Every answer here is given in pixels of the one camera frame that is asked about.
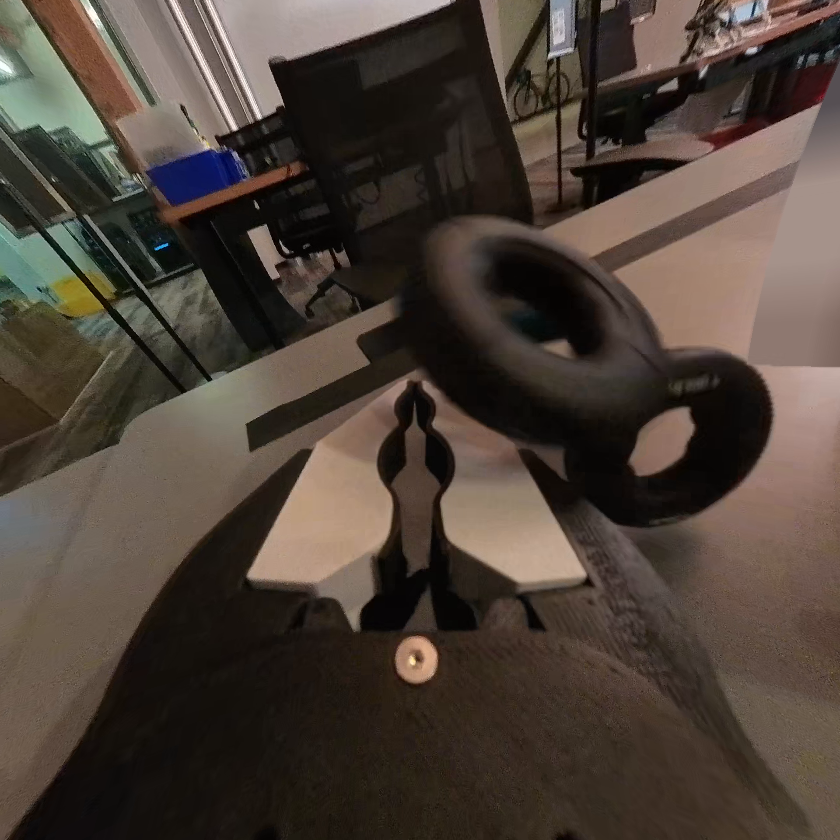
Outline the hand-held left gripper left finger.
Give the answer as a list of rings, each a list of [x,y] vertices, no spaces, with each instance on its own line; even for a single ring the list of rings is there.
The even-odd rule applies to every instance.
[[[322,438],[270,527],[247,582],[339,603],[353,629],[406,577],[400,502],[413,384],[398,382]]]

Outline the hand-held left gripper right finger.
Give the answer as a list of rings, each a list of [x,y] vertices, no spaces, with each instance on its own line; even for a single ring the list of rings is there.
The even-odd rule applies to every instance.
[[[434,498],[429,583],[437,627],[476,629],[499,599],[586,585],[588,573],[518,447],[431,384],[416,421]]]

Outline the large black rubber tyre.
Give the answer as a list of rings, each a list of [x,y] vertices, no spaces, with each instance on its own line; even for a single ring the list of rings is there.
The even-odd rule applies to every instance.
[[[478,422],[539,445],[623,441],[667,403],[665,353],[625,286],[578,250],[499,217],[458,217],[400,297],[405,343]]]

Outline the small black rubber tyre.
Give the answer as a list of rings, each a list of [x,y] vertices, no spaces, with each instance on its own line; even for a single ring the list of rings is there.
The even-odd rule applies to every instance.
[[[694,517],[749,476],[765,450],[774,409],[762,375],[722,350],[660,350],[653,373],[615,423],[565,449],[572,485],[613,522],[652,528]],[[693,423],[682,456],[640,476],[631,457],[643,428],[686,409]]]

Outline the black tripod stand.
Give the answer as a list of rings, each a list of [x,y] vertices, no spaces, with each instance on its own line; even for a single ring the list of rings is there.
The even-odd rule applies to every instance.
[[[58,134],[61,140],[69,140],[70,146],[58,143],[53,133],[39,125],[17,132],[2,129],[1,134],[2,208],[13,207],[13,217],[25,221],[23,225],[12,225],[12,230],[16,234],[39,235],[178,392],[186,392],[183,383],[116,309],[115,300],[105,299],[91,284],[89,272],[97,270],[110,280],[117,290],[116,300],[126,291],[139,299],[179,351],[210,382],[212,376],[152,298],[143,277],[134,270],[134,263],[124,258],[102,228],[102,224],[110,224],[118,230],[118,239],[129,247],[129,252],[139,257],[143,266],[153,268],[154,261],[138,240],[119,225],[119,221],[127,220],[126,212],[152,208],[147,191],[134,178],[110,178],[100,154],[102,143],[85,144],[69,129],[59,129]]]

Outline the black office chair with wheels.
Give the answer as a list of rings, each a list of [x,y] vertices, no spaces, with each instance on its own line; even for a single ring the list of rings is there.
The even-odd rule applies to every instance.
[[[301,158],[284,106],[236,131],[216,135],[215,141],[222,149],[236,152],[252,176],[284,169]],[[256,204],[283,258],[329,253],[334,267],[341,267],[338,229],[312,176],[269,192],[257,198]]]

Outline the black cabinet with blue display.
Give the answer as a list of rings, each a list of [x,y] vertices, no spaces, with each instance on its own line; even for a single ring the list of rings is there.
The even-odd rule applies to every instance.
[[[181,277],[194,270],[194,259],[177,234],[153,208],[127,213],[127,221],[144,249],[160,268],[161,277]]]

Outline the brown cardboard box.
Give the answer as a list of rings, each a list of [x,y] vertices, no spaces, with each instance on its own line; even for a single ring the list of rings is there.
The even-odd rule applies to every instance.
[[[39,301],[2,301],[1,446],[58,424],[106,355]]]

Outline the yellow floor sign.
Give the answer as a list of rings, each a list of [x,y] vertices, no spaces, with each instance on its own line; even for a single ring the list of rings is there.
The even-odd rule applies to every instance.
[[[91,271],[87,277],[105,299],[116,299],[117,290],[101,272]],[[66,275],[56,280],[50,284],[50,288],[58,300],[55,304],[57,311],[67,318],[84,318],[104,309],[100,300],[75,275]]]

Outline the wooden desk with black legs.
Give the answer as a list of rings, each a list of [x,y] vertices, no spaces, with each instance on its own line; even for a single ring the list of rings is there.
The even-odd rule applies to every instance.
[[[297,186],[302,161],[178,206],[159,203],[161,220],[190,251],[227,320],[248,349],[280,350],[305,322],[279,292],[249,238],[266,224],[257,200]]]

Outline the blue plastic bin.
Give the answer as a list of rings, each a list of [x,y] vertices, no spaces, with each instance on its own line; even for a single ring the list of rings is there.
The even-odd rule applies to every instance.
[[[250,178],[239,155],[205,150],[149,168],[146,175],[168,204],[180,206]]]

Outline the black mesh office chair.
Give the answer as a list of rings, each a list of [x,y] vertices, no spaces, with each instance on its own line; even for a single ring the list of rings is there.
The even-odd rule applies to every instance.
[[[269,68],[350,266],[322,280],[356,311],[420,273],[424,241],[465,215],[533,222],[480,2],[452,2]]]

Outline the dark curved table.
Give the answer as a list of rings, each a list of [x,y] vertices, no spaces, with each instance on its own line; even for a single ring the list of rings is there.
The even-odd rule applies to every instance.
[[[693,134],[667,134],[595,154],[570,168],[581,179],[582,206],[593,207],[634,189],[649,172],[672,172],[713,152],[713,143]]]

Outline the clear plastic bag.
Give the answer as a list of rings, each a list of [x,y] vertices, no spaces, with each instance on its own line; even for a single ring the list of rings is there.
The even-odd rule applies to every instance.
[[[117,129],[142,172],[206,150],[181,106],[171,101],[118,119]]]

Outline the bicycle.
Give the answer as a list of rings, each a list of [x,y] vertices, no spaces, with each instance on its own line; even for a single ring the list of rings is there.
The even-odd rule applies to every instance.
[[[511,106],[517,121],[560,109],[571,98],[571,79],[554,64],[548,64],[542,75],[521,68],[514,81]]]

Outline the sign stand with poster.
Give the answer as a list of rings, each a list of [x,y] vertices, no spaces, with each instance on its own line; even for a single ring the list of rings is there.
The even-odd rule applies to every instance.
[[[575,1],[548,1],[547,58],[553,62],[556,96],[554,127],[557,187],[553,205],[555,213],[558,213],[564,204],[563,109],[572,91],[571,82],[563,82],[565,71],[561,64],[562,59],[572,55],[576,48],[577,5]]]

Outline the cluttered long wooden table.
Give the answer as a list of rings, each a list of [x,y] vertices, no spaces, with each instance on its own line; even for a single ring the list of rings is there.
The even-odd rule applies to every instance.
[[[678,58],[640,68],[633,37],[606,30],[600,18],[595,106],[609,109],[608,98],[629,90],[625,109],[642,114],[641,101],[674,79],[678,91],[701,88],[704,79],[717,85],[740,72],[757,74],[809,49],[838,42],[838,2],[701,2],[686,22],[686,43]]]

